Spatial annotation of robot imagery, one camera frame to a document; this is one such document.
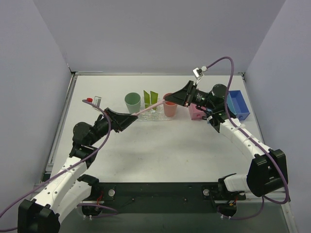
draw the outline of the cable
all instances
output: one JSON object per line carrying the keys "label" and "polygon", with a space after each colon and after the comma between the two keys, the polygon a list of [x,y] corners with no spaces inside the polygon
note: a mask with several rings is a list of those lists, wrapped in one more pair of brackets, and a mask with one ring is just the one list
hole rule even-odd
{"label": "cable", "polygon": [[102,215],[98,215],[98,216],[92,216],[92,218],[108,217],[108,216],[114,216],[114,215],[119,214],[119,212],[116,209],[113,209],[111,207],[104,206],[104,205],[97,205],[97,204],[92,204],[92,203],[80,203],[77,206],[93,206],[93,207],[99,207],[99,208],[103,208],[103,209],[107,209],[107,210],[111,210],[111,211],[115,212],[112,214],[102,214]]}
{"label": "cable", "polygon": [[255,214],[247,216],[247,217],[228,217],[228,216],[225,216],[225,215],[223,215],[222,213],[219,212],[219,206],[217,207],[217,212],[219,214],[221,214],[223,217],[228,218],[229,220],[247,220],[247,219],[250,219],[250,218],[253,218],[253,217],[256,217],[256,216],[260,215],[261,212],[263,211],[264,198],[263,197],[261,197],[261,198],[262,198],[262,204],[261,204],[261,207],[260,207],[259,211],[257,213],[255,213]]}
{"label": "cable", "polygon": [[[212,67],[213,65],[215,65],[216,63],[218,63],[219,61],[221,60],[224,60],[224,59],[228,59],[230,62],[231,62],[231,73],[230,73],[230,78],[229,78],[229,82],[228,82],[228,86],[227,86],[227,89],[225,91],[225,113],[229,119],[229,121],[231,122],[231,124],[234,126],[234,127],[237,127],[237,125],[233,122],[233,120],[231,119],[230,117],[230,114],[229,114],[229,111],[228,111],[228,106],[227,106],[227,97],[228,97],[228,94],[229,94],[229,88],[230,88],[230,85],[231,85],[231,82],[232,82],[232,79],[233,79],[233,73],[234,73],[234,63],[233,63],[233,60],[231,57],[222,57],[220,59],[218,59],[217,61],[213,62],[211,65],[207,66],[207,69],[209,69],[210,67]],[[242,134],[244,134],[246,137],[249,137],[249,135],[241,128],[239,128],[239,130],[241,131]],[[284,184],[284,188],[285,188],[285,199],[284,201],[277,201],[277,200],[273,200],[269,197],[266,197],[264,196],[267,200],[273,202],[273,203],[276,203],[276,204],[285,204],[288,202],[289,200],[289,190],[288,190],[288,185],[287,185],[287,182],[285,180],[285,177],[282,173],[282,171],[280,170],[279,166],[277,165],[277,163],[274,161],[274,159],[271,157],[271,155],[258,143],[256,142],[253,138],[249,138],[249,140],[251,142],[253,142],[259,149],[261,149],[265,155],[271,160],[272,164],[275,166],[278,174],[280,175],[282,181],[283,181],[283,184]]]}
{"label": "cable", "polygon": [[159,102],[157,102],[157,103],[155,103],[155,104],[149,106],[148,108],[145,108],[145,109],[141,110],[141,111],[138,112],[138,113],[133,113],[132,115],[133,115],[133,116],[138,116],[139,114],[141,114],[141,113],[143,113],[143,112],[146,112],[146,111],[148,111],[148,110],[150,110],[150,109],[152,109],[152,108],[154,108],[154,107],[158,107],[159,105],[164,104],[165,102],[166,102],[166,101],[163,99],[163,100],[161,100],[161,101],[159,101]]}
{"label": "cable", "polygon": [[[30,194],[34,193],[36,190],[40,189],[41,187],[43,187],[44,185],[48,184],[49,182],[51,182],[52,180],[56,179],[57,177],[60,177],[61,175],[63,175],[64,173],[66,173],[68,170],[73,169],[74,167],[78,166],[79,164],[85,162],[86,160],[88,160],[90,157],[92,157],[94,154],[96,154],[107,142],[109,136],[110,136],[110,132],[111,132],[111,121],[110,118],[108,117],[108,115],[98,106],[96,106],[95,104],[88,102],[87,100],[82,100],[83,103],[87,103],[91,106],[93,106],[94,108],[98,109],[103,115],[104,117],[107,119],[108,122],[108,133],[106,138],[104,139],[103,143],[96,149],[93,151],[93,153],[91,153],[88,157],[82,159],[81,161],[75,163],[74,165],[68,167],[67,169],[57,173],[56,175],[54,175],[53,177],[49,178],[47,181],[42,182],[40,185],[38,185],[36,188],[34,188],[33,190],[29,191],[28,193],[24,194],[23,196],[21,196],[20,198],[16,199],[15,201],[13,201],[8,207],[6,207],[1,213],[0,213],[0,218],[2,218],[2,216],[9,210],[11,209],[15,204],[17,204],[19,201],[21,201],[22,199],[24,199],[25,197],[29,196]],[[1,230],[0,232],[10,232],[10,231],[14,231],[16,230],[16,228],[9,228],[9,229],[4,229]]]}

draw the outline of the pink cup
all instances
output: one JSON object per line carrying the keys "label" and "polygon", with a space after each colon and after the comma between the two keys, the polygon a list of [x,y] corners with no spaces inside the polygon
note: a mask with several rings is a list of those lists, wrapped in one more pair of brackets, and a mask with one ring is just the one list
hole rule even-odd
{"label": "pink cup", "polygon": [[167,101],[163,104],[163,107],[165,116],[173,117],[176,114],[177,104]]}

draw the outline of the blue bin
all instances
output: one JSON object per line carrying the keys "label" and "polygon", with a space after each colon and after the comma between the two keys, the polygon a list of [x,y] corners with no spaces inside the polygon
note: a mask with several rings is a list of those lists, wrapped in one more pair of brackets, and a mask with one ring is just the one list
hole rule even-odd
{"label": "blue bin", "polygon": [[245,120],[250,114],[241,91],[229,91],[234,111],[231,109],[229,102],[228,107],[237,116],[239,120]]}

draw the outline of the white table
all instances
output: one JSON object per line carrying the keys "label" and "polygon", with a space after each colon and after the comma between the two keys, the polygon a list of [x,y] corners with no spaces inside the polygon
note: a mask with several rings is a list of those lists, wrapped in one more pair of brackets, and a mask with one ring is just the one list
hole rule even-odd
{"label": "white table", "polygon": [[[205,76],[199,83],[210,91],[228,76]],[[155,91],[159,97],[184,87],[193,76],[78,76],[56,156],[52,175],[58,172],[72,148],[72,129],[80,121],[93,125],[99,112],[82,99],[102,97],[101,107],[127,113],[124,97],[129,92]],[[250,115],[246,128],[261,139],[254,112],[241,76],[234,76],[230,90],[241,90]],[[112,132],[86,174],[100,182],[216,182],[231,173],[247,173],[250,160],[206,121],[193,121],[178,106],[171,121],[136,121],[121,133]]]}

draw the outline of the green cup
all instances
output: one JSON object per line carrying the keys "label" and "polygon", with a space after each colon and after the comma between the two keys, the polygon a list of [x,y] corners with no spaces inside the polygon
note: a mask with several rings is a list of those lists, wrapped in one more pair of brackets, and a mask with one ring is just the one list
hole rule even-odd
{"label": "green cup", "polygon": [[140,111],[140,95],[138,93],[128,93],[124,100],[129,113],[138,113]]}

